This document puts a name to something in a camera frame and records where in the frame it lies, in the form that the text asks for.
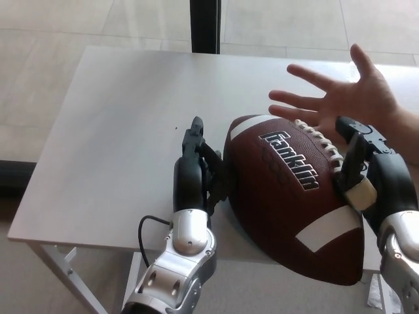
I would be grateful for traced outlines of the person's bare hand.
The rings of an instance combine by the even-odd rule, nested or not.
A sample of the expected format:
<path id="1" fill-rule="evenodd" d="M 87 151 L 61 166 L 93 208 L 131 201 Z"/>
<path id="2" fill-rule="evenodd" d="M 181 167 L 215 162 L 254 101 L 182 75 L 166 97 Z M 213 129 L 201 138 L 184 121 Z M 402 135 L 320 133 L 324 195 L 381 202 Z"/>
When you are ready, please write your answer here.
<path id="1" fill-rule="evenodd" d="M 361 47 L 353 44 L 350 55 L 360 75 L 357 82 L 343 82 L 297 64 L 288 65 L 289 74 L 314 85 L 325 95 L 308 97 L 272 90 L 269 98 L 281 105 L 269 106 L 269 113 L 288 120 L 302 120 L 336 142 L 343 141 L 335 131 L 340 116 L 379 127 L 381 121 L 399 110 L 399 105 L 382 73 Z"/>

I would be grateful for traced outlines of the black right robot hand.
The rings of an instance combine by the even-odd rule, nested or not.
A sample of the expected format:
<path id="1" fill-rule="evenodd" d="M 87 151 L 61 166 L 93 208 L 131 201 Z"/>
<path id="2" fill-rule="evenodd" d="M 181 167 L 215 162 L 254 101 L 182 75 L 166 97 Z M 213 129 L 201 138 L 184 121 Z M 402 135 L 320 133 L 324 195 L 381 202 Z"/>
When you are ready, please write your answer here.
<path id="1" fill-rule="evenodd" d="M 334 174 L 335 186 L 347 194 L 363 179 L 372 184 L 376 196 L 367 205 L 355 204 L 361 201 L 356 196 L 352 206 L 363 212 L 376 235 L 388 216 L 418 210 L 414 181 L 403 157 L 388 146 L 387 139 L 376 128 L 340 116 L 335 129 L 349 144 L 341 170 Z"/>

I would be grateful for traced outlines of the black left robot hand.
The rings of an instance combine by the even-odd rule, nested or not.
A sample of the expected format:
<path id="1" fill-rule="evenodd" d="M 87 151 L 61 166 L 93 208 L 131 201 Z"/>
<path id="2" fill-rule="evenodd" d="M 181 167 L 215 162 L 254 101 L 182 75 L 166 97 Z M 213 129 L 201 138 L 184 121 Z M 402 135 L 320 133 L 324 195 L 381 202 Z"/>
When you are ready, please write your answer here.
<path id="1" fill-rule="evenodd" d="M 200 209 L 209 216 L 225 201 L 235 180 L 221 153 L 204 139 L 204 123 L 194 117 L 182 142 L 182 156 L 176 161 L 173 176 L 173 210 Z"/>

